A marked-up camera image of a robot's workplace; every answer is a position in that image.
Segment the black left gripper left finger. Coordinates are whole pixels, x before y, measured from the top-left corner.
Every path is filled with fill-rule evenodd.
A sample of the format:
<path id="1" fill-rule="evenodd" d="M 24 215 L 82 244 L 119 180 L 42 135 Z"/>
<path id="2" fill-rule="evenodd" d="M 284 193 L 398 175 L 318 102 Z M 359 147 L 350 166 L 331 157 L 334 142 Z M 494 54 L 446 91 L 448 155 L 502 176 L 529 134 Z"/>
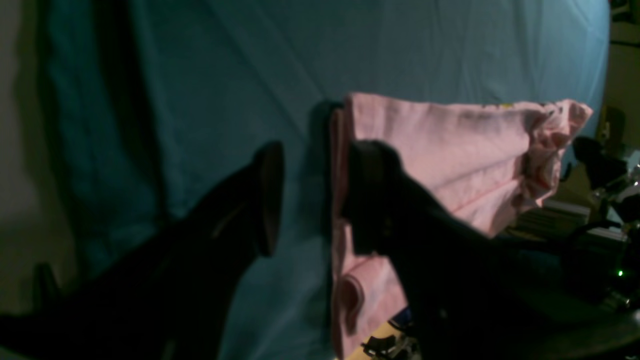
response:
<path id="1" fill-rule="evenodd" d="M 1 317 L 30 360 L 216 360 L 238 283 L 274 255 L 285 155 L 266 143 L 183 219 L 41 310 Z"/>

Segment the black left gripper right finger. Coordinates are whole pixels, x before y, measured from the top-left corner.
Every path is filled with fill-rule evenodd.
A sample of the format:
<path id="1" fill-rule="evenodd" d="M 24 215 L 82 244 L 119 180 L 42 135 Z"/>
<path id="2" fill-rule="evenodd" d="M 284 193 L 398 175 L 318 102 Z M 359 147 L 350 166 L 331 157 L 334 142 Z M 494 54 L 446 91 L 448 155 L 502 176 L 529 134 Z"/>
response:
<path id="1" fill-rule="evenodd" d="M 434 360 L 639 358 L 639 230 L 616 252 L 492 243 L 408 176 L 391 146 L 349 146 L 355 251 L 387 256 Z"/>

